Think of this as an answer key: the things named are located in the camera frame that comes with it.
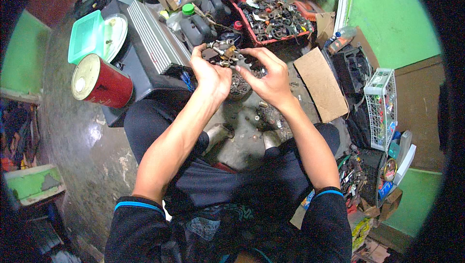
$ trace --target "concrete floor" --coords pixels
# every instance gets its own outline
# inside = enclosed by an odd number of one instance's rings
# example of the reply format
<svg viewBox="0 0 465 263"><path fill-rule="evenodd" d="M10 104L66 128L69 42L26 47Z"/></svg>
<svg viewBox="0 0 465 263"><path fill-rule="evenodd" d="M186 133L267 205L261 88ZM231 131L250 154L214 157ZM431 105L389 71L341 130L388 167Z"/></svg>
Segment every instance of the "concrete floor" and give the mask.
<svg viewBox="0 0 465 263"><path fill-rule="evenodd" d="M131 194L138 165L124 129L109 128L100 106L77 101L72 96L70 85L75 65L68 64L67 51L73 22L74 19L66 17L49 40L39 114L50 162L58 165L67 186L61 211L69 235L98 253L105 247L115 201ZM292 66L292 61L300 56L294 41L270 50L288 63L291 81L300 84L294 88L294 95L301 95L302 106L311 121L319 122L314 105L308 102L311 98ZM264 144L254 120L259 101L252 92L240 103L225 102L220 107L207 128L228 122L234 126L236 136L215 147L209 159L237 170L251 169L261 163ZM341 118L333 123L340 129L341 147L337 156L341 156L348 149L350 138Z"/></svg>

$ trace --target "white plate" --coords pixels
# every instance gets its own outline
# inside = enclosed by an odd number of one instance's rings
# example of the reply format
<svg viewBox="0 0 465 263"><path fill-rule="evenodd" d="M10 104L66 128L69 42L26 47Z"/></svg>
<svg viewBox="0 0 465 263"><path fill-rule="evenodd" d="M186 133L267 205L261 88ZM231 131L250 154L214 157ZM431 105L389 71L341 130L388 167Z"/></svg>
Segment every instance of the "white plate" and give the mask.
<svg viewBox="0 0 465 263"><path fill-rule="evenodd" d="M103 59L111 62L123 46L127 35L127 18L123 14L114 14L105 19Z"/></svg>

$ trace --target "shirt sleeve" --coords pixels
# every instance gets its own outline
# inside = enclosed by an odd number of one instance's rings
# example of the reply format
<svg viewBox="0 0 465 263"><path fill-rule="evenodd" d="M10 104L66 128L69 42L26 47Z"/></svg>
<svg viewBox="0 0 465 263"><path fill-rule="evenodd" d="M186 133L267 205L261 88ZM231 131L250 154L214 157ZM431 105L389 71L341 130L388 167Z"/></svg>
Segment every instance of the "shirt sleeve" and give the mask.
<svg viewBox="0 0 465 263"><path fill-rule="evenodd" d="M105 262L154 262L170 229L163 208L142 197L123 196L116 204Z"/></svg>
<svg viewBox="0 0 465 263"><path fill-rule="evenodd" d="M347 208L339 189L327 187L311 200L301 231L315 262L350 262L352 232Z"/></svg>

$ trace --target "red plastic tray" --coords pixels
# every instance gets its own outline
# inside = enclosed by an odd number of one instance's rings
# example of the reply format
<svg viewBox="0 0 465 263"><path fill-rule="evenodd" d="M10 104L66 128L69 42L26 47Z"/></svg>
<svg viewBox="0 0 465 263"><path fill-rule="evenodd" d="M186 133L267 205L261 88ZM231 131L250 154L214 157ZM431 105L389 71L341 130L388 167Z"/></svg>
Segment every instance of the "red plastic tray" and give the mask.
<svg viewBox="0 0 465 263"><path fill-rule="evenodd" d="M271 44L271 43L274 43L274 42L280 42L280 41L285 41L285 40L289 40L289 39L294 39L294 35L291 35L291 36L283 37L280 40L269 39L269 40L260 42L259 40L257 40L257 37L255 37L255 34L253 33L252 27L250 27L250 24L247 21L246 15L237 6L235 0L229 0L229 1L231 2L232 6L234 6L234 8L239 12L240 17L242 18L242 23L247 27L247 31L249 32L249 36L252 39L254 48L263 47L265 45L268 45L268 44ZM306 34L309 34L309 33L310 33L310 31L306 31L306 32L302 32L302 33L298 34L297 36L300 37L300 36L303 36L303 35L306 35Z"/></svg>

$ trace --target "left hand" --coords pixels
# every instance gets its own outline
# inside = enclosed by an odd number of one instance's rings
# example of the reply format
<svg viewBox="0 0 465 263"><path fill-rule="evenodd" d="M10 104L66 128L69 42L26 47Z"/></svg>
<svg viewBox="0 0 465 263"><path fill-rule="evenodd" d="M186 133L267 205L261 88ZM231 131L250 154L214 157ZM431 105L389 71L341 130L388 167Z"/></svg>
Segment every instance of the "left hand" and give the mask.
<svg viewBox="0 0 465 263"><path fill-rule="evenodd" d="M199 82L198 89L205 94L220 100L221 103L229 95L232 81L230 68L212 65L202 58L206 44L197 46L192 51L191 67Z"/></svg>

